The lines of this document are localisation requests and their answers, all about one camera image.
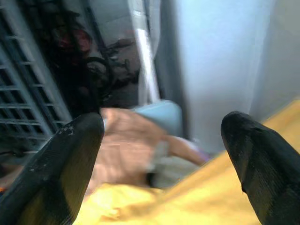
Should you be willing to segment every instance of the yellow blanket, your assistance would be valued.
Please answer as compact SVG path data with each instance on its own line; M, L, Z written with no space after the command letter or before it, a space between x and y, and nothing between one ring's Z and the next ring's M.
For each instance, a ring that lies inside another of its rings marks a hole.
M300 150L300 101L270 118L265 125ZM129 185L103 185L82 204L76 225L98 224L260 224L235 169L223 152L179 182L158 190Z

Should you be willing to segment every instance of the metal gate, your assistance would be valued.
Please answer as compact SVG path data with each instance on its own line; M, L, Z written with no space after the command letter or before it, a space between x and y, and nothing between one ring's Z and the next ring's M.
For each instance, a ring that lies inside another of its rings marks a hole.
M0 1L0 132L31 150L71 121L14 0Z

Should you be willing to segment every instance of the bicycle wheel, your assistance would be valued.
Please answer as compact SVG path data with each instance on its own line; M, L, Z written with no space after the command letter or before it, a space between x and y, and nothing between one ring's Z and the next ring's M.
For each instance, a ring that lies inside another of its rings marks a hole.
M110 94L114 77L107 68L104 59L99 57L88 57L86 59L87 68L99 98L104 98Z

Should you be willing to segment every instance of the white pipe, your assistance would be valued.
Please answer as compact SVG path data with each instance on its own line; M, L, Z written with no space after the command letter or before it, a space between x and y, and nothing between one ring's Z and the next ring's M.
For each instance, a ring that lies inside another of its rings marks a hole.
M149 90L149 92L144 92L144 94L148 96L149 93L150 102L154 103L159 101L160 97L156 71L153 64L152 47L149 41L144 2L143 0L128 0L128 6L135 30L135 39L141 62L141 72L145 79L145 90Z

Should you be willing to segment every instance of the white wall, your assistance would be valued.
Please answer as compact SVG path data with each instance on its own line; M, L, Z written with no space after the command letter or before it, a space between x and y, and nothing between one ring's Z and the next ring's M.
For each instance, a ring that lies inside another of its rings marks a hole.
M222 118L250 110L273 0L173 3L189 134L218 152Z
M277 0L251 114L264 120L300 95L300 1Z

